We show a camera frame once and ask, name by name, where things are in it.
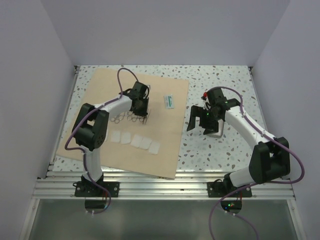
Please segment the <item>steel forceps clamp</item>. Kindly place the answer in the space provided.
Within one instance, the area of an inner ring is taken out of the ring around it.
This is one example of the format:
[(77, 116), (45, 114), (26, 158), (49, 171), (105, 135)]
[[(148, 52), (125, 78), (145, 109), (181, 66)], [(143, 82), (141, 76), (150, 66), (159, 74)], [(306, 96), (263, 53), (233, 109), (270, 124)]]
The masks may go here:
[(143, 123), (145, 118), (143, 116), (137, 116), (137, 115), (130, 115), (127, 117), (127, 120), (128, 121), (132, 121), (132, 122), (140, 122), (140, 123)]

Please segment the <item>metal instrument tray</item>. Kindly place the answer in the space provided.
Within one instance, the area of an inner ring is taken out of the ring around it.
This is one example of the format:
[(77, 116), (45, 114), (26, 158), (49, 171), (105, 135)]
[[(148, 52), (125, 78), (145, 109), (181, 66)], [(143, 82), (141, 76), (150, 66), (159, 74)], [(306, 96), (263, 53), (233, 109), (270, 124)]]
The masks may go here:
[(210, 133), (209, 135), (214, 138), (221, 138), (223, 136), (223, 130), (224, 130), (224, 121), (222, 119), (220, 119), (218, 121), (217, 131)]

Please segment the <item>steel scissors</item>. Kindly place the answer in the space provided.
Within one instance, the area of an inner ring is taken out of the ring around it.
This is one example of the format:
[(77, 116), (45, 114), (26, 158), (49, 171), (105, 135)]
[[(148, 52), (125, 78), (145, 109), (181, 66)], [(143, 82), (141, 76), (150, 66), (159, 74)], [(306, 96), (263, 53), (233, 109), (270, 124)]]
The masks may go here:
[(115, 117), (111, 118), (111, 122), (118, 124), (120, 121), (122, 121), (125, 117), (125, 113), (120, 113), (118, 115), (116, 115)]
[(127, 112), (125, 113), (125, 116), (126, 116), (126, 119), (127, 119), (128, 121), (131, 121), (131, 120), (133, 119), (133, 112), (132, 112), (132, 111), (127, 111)]

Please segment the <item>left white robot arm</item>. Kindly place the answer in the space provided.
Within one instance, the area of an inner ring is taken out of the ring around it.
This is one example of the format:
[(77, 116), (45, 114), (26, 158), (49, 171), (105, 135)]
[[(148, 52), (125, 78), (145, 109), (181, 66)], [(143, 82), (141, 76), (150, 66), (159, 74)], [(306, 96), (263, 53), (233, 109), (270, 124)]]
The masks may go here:
[(114, 99), (81, 106), (70, 137), (78, 145), (75, 149), (83, 154), (82, 180), (88, 181), (86, 190), (92, 196), (99, 196), (104, 190), (100, 148), (106, 139), (109, 121), (122, 113), (131, 113), (145, 120), (148, 116), (149, 93), (148, 85), (136, 81), (132, 88), (120, 92)]

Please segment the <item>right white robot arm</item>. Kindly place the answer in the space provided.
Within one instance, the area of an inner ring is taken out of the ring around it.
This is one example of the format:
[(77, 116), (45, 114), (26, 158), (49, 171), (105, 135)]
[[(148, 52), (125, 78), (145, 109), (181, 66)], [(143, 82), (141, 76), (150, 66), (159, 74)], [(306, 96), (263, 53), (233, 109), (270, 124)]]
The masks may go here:
[(204, 105), (193, 105), (187, 130), (196, 125), (204, 129), (204, 135), (218, 136), (223, 124), (231, 125), (252, 149), (248, 166), (228, 173), (222, 180), (227, 196), (235, 196), (241, 187), (263, 184), (288, 175), (291, 171), (289, 143), (266, 131), (244, 110), (243, 99), (227, 99), (222, 87), (213, 87), (201, 97)]

